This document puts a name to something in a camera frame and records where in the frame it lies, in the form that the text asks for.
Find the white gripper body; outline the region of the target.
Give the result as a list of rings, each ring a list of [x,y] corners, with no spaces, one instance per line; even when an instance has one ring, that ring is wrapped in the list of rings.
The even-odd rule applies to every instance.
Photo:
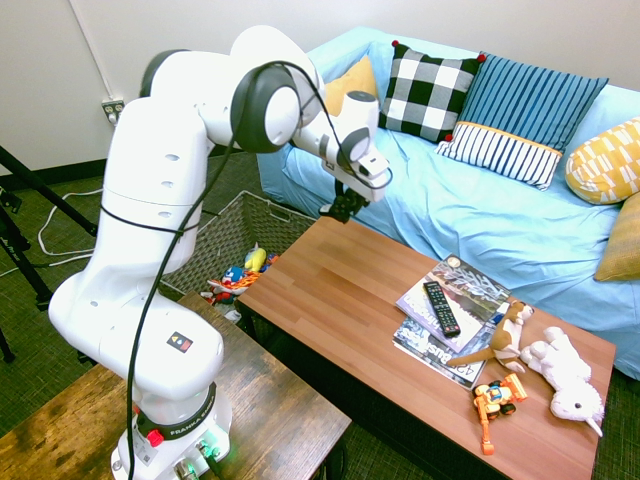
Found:
[[[352,189],[369,202],[378,202],[385,196],[386,187],[391,182],[388,160],[375,147],[368,149],[359,159],[350,163],[349,173],[331,156],[323,160],[322,168],[344,186]]]

